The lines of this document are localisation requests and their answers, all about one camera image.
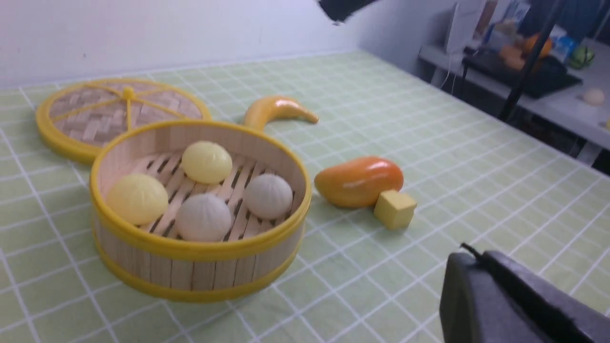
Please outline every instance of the black pole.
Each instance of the black pole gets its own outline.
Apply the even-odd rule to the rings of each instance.
[[[548,14],[548,18],[542,26],[542,30],[540,31],[540,35],[538,36],[538,40],[536,44],[534,44],[534,48],[529,54],[528,58],[525,60],[525,65],[519,74],[519,79],[517,80],[517,84],[513,86],[511,89],[511,93],[506,98],[506,102],[504,103],[504,107],[500,112],[500,116],[498,117],[501,121],[506,121],[512,114],[512,111],[517,106],[519,102],[519,98],[523,94],[523,89],[525,88],[525,82],[527,82],[527,78],[534,69],[536,62],[538,61],[538,57],[540,57],[540,52],[546,44],[548,37],[551,35],[551,31],[557,23],[561,12],[564,9],[565,0],[555,0],[553,3],[553,7]]]

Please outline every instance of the table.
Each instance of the table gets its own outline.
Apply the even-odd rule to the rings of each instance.
[[[46,149],[33,107],[69,82],[0,92],[0,342],[441,342],[449,253],[494,248],[610,314],[610,179],[364,52],[151,72],[239,122],[262,95],[299,98],[317,125],[266,131],[313,177],[363,154],[400,164],[407,230],[315,193],[295,262],[266,290],[211,305],[159,300],[102,265],[89,168]]]
[[[596,53],[595,62],[583,70],[569,69],[569,73],[581,78],[583,85],[568,88],[541,99],[532,99],[523,95],[518,105],[531,113],[555,123],[587,140],[587,144],[578,159],[592,165],[602,149],[610,150],[610,130],[605,123],[610,120],[610,101],[603,107],[592,107],[582,102],[579,97],[589,88],[600,88],[610,97],[610,69],[602,62],[610,58],[610,47],[592,40],[587,40]],[[440,86],[447,74],[451,59],[451,72],[462,74],[463,55],[452,54],[449,57],[441,46],[422,46],[419,57],[436,67],[432,84]],[[511,89],[493,79],[475,71],[468,70],[466,79],[488,91],[508,97]]]

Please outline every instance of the yellow banana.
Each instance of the yellow banana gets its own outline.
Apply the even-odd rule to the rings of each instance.
[[[309,112],[297,100],[281,95],[271,95],[258,99],[246,111],[243,125],[263,131],[265,125],[276,119],[305,119],[316,124],[318,116]]]

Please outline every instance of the cheese cube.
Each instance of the cheese cube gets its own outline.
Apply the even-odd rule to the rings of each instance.
[[[386,190],[379,195],[373,214],[387,229],[395,230],[409,226],[416,207],[408,194]]]

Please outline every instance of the yellow rim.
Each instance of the yellow rim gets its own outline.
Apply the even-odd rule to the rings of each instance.
[[[36,110],[36,124],[38,125],[38,131],[40,132],[42,140],[50,147],[50,149],[71,160],[85,164],[91,164],[93,160],[95,160],[95,157],[99,154],[101,148],[98,146],[83,143],[79,140],[70,138],[65,135],[62,131],[55,127],[55,125],[53,124],[53,120],[49,116],[49,111],[51,110],[51,106],[53,105],[55,100],[57,100],[58,98],[85,86],[105,89],[107,87],[104,87],[100,84],[106,82],[133,82],[139,84],[156,85],[159,87],[159,89],[156,90],[158,92],[162,92],[164,90],[171,90],[172,92],[176,92],[192,101],[193,104],[195,104],[195,106],[197,106],[197,108],[201,112],[202,120],[212,120],[210,112],[201,100],[195,98],[193,95],[185,92],[184,90],[170,85],[140,79],[101,79],[90,82],[83,82],[80,84],[73,85],[71,87],[67,87],[51,95],[49,98],[44,100],[43,103],[40,104],[40,106]],[[140,92],[136,93],[136,95],[146,95],[149,93],[150,92]]]
[[[95,240],[95,247],[98,249],[99,256],[102,259],[102,262],[122,282],[135,288],[140,292],[152,295],[153,297],[188,302],[215,302],[229,300],[260,291],[261,289],[269,286],[275,279],[279,278],[279,276],[282,275],[286,271],[286,269],[288,269],[288,267],[290,267],[292,261],[296,257],[301,242],[303,241],[303,235],[301,235],[301,238],[298,244],[296,245],[295,251],[292,252],[290,257],[288,257],[288,259],[286,259],[286,261],[284,261],[284,263],[282,263],[282,265],[280,265],[276,270],[270,272],[269,274],[263,276],[262,278],[256,281],[235,286],[232,288],[219,289],[215,291],[185,291],[151,284],[131,275],[130,273],[127,273],[118,264],[114,263],[114,261],[112,261],[108,257],[108,255],[106,255],[106,253],[100,246],[99,240],[95,236],[95,233],[93,233],[93,238]]]
[[[276,226],[275,228],[256,235],[251,238],[238,240],[235,242],[220,242],[220,243],[205,243],[205,242],[187,242],[185,240],[168,239],[160,237],[155,234],[146,233],[134,225],[126,222],[118,215],[116,215],[102,198],[101,192],[98,187],[96,180],[99,179],[99,166],[104,160],[108,152],[114,149],[118,144],[124,140],[130,139],[131,137],[141,134],[148,130],[155,130],[160,128],[166,128],[174,125],[200,125],[200,126],[215,126],[218,128],[233,129],[248,134],[254,135],[260,139],[264,139],[269,143],[277,146],[283,152],[288,154],[293,161],[297,164],[301,173],[305,177],[305,195],[303,202],[296,209],[296,211],[283,223]],[[245,256],[255,255],[261,253],[276,244],[280,243],[284,239],[288,238],[298,228],[303,225],[305,216],[309,210],[311,203],[311,181],[309,174],[305,169],[305,166],[294,155],[288,148],[286,148],[279,141],[250,128],[244,126],[221,123],[217,121],[164,121],[159,123],[150,124],[141,128],[137,128],[133,131],[126,132],[119,137],[115,138],[112,142],[106,145],[98,157],[93,163],[91,168],[91,181],[89,182],[89,189],[91,191],[91,200],[95,207],[96,215],[98,216],[101,225],[106,229],[110,230],[117,238],[125,241],[126,243],[144,250],[150,253],[154,253],[161,256],[166,256],[173,259],[186,259],[191,261],[217,261],[224,259],[237,259]]]

